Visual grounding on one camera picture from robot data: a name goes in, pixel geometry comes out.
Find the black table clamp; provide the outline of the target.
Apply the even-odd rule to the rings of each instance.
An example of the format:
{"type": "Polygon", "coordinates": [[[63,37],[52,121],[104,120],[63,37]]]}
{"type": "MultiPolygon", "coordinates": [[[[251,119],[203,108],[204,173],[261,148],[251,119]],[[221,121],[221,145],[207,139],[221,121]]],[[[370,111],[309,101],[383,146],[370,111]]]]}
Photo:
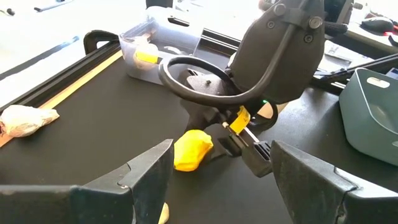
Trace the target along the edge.
{"type": "Polygon", "coordinates": [[[105,30],[92,30],[83,38],[85,55],[89,55],[99,49],[99,42],[107,42],[107,45],[120,48],[119,36],[105,30]]]}

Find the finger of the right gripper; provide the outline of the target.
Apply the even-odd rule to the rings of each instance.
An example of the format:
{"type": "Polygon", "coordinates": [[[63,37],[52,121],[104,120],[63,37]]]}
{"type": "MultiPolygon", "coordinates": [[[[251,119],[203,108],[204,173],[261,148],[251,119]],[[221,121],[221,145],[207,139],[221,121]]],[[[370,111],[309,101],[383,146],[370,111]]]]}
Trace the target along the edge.
{"type": "Polygon", "coordinates": [[[267,141],[254,142],[242,150],[242,160],[258,178],[272,173],[271,147],[267,141]]]}
{"type": "Polygon", "coordinates": [[[230,157],[241,156],[242,150],[248,146],[241,136],[235,134],[229,134],[228,137],[218,138],[218,141],[230,157]]]}

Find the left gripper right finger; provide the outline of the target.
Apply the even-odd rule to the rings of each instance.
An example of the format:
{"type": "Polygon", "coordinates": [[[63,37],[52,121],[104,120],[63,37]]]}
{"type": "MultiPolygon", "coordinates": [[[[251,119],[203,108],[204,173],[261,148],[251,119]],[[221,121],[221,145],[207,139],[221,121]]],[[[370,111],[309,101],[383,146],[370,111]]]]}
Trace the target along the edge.
{"type": "Polygon", "coordinates": [[[294,224],[398,224],[398,193],[282,141],[272,170],[294,224]]]}

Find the clear plastic basket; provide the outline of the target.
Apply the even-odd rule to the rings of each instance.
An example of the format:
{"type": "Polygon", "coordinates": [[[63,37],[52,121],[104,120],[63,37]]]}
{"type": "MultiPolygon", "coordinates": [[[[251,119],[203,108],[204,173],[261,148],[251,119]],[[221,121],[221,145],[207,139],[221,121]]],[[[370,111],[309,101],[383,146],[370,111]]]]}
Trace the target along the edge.
{"type": "Polygon", "coordinates": [[[163,59],[174,56],[194,55],[203,32],[203,26],[189,22],[185,14],[172,8],[152,6],[145,10],[127,31],[119,35],[119,42],[126,64],[126,73],[131,78],[160,85],[158,69],[163,59]],[[159,49],[157,65],[150,70],[138,69],[133,54],[138,45],[154,44],[159,49]]]}

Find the grey-blue plastic basket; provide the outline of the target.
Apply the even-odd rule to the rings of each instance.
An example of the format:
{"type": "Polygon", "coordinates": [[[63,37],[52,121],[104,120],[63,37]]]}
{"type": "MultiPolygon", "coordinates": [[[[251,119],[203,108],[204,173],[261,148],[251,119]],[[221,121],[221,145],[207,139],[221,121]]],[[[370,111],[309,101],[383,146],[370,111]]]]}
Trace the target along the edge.
{"type": "Polygon", "coordinates": [[[339,105],[348,142],[398,166],[398,80],[357,68],[339,95],[339,105]]]}

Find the yellow tape tag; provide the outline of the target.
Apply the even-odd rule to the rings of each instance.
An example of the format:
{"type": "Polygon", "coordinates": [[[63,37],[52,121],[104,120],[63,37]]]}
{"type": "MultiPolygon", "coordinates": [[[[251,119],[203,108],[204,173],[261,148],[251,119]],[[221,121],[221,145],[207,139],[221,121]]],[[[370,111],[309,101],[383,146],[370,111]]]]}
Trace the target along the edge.
{"type": "Polygon", "coordinates": [[[251,120],[251,115],[244,106],[239,107],[236,119],[230,124],[230,128],[236,133],[240,134],[251,120]]]}

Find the white toy garlic bulb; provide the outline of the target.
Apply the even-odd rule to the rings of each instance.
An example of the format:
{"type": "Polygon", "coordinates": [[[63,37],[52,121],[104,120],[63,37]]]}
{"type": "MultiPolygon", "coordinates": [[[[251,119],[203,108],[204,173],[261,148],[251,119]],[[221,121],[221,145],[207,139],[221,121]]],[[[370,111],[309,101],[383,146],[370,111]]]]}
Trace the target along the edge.
{"type": "Polygon", "coordinates": [[[55,109],[11,105],[0,115],[0,133],[13,138],[30,136],[59,117],[55,109]]]}

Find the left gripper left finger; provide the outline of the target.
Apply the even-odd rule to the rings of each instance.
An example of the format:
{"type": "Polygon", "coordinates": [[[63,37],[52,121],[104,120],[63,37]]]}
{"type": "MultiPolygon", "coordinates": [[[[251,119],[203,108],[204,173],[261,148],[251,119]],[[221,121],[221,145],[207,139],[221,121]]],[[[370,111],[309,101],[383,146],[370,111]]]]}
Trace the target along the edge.
{"type": "Polygon", "coordinates": [[[0,185],[0,224],[158,224],[173,159],[166,139],[85,185],[0,185]]]}

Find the grey side desk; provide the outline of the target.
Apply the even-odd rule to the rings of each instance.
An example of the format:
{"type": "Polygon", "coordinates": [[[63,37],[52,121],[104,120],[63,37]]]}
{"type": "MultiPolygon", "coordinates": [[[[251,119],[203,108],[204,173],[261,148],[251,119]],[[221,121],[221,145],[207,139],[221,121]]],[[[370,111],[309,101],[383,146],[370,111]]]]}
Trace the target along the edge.
{"type": "Polygon", "coordinates": [[[324,56],[318,66],[321,72],[336,72],[374,59],[398,54],[398,47],[387,34],[374,34],[350,22],[348,31],[325,42],[324,56]]]}

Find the black computer mouse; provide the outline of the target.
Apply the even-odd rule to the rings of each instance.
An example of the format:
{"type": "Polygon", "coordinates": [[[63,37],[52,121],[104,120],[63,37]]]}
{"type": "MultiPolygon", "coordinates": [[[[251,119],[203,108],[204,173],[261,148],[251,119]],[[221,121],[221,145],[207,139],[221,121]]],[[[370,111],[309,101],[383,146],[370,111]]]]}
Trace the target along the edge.
{"type": "Polygon", "coordinates": [[[394,23],[386,17],[370,17],[364,19],[360,27],[371,32],[392,32],[394,30],[394,23]]]}

